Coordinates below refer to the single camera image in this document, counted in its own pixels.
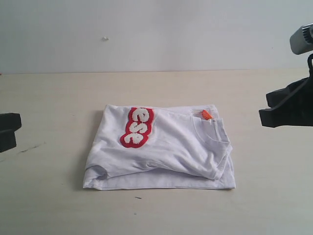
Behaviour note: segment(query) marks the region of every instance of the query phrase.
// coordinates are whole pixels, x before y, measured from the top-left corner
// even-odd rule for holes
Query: folded t-shirt
[[[97,180],[155,169],[218,180],[230,169],[232,147],[223,121],[200,113],[200,107],[107,105],[86,170]]]

